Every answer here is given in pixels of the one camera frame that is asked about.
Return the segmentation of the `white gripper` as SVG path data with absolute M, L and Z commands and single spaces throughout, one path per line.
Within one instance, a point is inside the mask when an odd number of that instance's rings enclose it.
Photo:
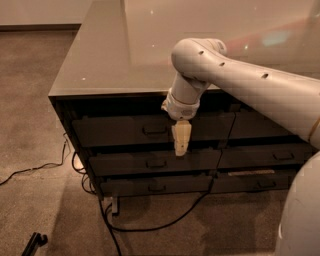
M 171 127 L 174 139 L 175 155 L 182 157 L 186 154 L 191 137 L 192 125 L 188 120 L 192 119 L 200 106 L 200 101 L 194 104 L 181 103 L 174 98 L 172 89 L 169 89 L 161 109 L 166 111 L 176 124 Z

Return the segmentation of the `white robot base shell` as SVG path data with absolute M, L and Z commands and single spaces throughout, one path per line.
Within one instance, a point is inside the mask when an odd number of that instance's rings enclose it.
M 320 256 L 320 152 L 303 165 L 292 182 L 275 256 Z

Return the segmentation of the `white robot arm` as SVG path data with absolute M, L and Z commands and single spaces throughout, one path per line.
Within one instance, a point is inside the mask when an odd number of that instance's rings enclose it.
M 320 149 L 320 81 L 236 61 L 218 39 L 188 38 L 173 48 L 176 70 L 162 109 L 176 121 L 175 154 L 186 153 L 201 95 L 215 85 Z

